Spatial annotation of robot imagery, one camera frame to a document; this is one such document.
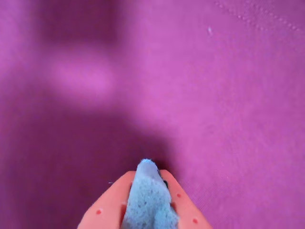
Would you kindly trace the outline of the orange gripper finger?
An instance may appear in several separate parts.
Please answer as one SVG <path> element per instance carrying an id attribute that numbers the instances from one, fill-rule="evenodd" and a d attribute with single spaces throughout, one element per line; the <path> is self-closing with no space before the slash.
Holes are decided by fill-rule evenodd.
<path id="1" fill-rule="evenodd" d="M 161 170 L 161 175 L 168 183 L 168 188 L 172 197 L 172 206 L 179 216 L 178 228 L 212 229 L 213 227 L 191 201 L 174 176 L 167 170 Z"/>
<path id="2" fill-rule="evenodd" d="M 83 215 L 79 229 L 119 229 L 135 172 L 129 171 L 116 180 Z"/>

